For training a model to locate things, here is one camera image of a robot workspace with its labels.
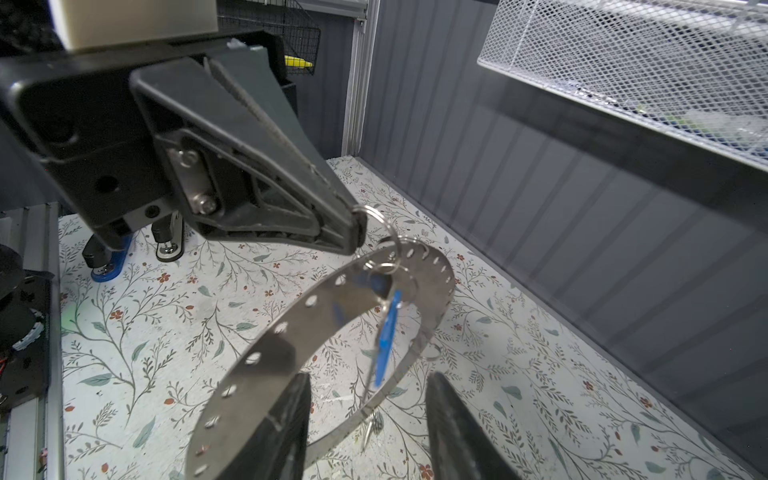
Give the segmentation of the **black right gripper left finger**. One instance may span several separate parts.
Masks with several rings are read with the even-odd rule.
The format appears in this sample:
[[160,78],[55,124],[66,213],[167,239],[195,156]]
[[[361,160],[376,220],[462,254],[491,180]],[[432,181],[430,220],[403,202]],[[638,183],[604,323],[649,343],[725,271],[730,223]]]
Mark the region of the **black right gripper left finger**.
[[217,479],[294,479],[305,470],[311,407],[310,375],[299,373]]

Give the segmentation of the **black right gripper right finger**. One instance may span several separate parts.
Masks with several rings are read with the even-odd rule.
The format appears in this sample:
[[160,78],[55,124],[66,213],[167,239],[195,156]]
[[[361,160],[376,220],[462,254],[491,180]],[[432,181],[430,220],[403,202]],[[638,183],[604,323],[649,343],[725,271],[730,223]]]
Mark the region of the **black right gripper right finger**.
[[521,479],[442,373],[429,376],[425,401],[435,479]]

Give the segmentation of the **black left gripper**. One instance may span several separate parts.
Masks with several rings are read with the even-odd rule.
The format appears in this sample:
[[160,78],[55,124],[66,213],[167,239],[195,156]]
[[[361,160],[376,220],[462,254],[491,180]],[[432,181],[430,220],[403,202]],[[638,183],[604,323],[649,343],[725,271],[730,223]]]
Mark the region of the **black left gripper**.
[[351,255],[367,221],[281,86],[282,41],[214,34],[1,63],[1,114],[108,249],[179,212],[207,239]]

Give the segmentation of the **perforated metal ring plate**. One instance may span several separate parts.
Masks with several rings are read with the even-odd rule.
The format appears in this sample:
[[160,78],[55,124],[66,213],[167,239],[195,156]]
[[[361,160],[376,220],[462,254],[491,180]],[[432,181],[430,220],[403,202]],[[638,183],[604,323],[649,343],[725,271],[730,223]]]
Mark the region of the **perforated metal ring plate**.
[[[400,238],[401,267],[392,275],[366,270],[366,260],[385,262],[392,245],[341,268],[296,299],[243,352],[219,382],[190,437],[184,474],[217,479],[267,417],[289,383],[326,347],[337,346],[353,373],[352,410],[334,405],[329,431],[311,439],[305,470],[358,430],[396,391],[421,357],[453,298],[455,276],[449,260],[422,241]],[[384,381],[374,386],[380,332],[394,292],[402,292]]]

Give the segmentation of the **blue key tag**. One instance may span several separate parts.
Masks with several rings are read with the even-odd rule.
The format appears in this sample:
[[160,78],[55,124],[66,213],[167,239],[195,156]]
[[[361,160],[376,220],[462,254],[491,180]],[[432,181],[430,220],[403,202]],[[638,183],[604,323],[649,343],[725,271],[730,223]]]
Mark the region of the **blue key tag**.
[[387,316],[383,323],[379,340],[375,365],[374,386],[380,388],[384,381],[390,352],[392,349],[394,334],[396,330],[398,307],[402,301],[402,292],[396,290],[392,301],[387,308]]

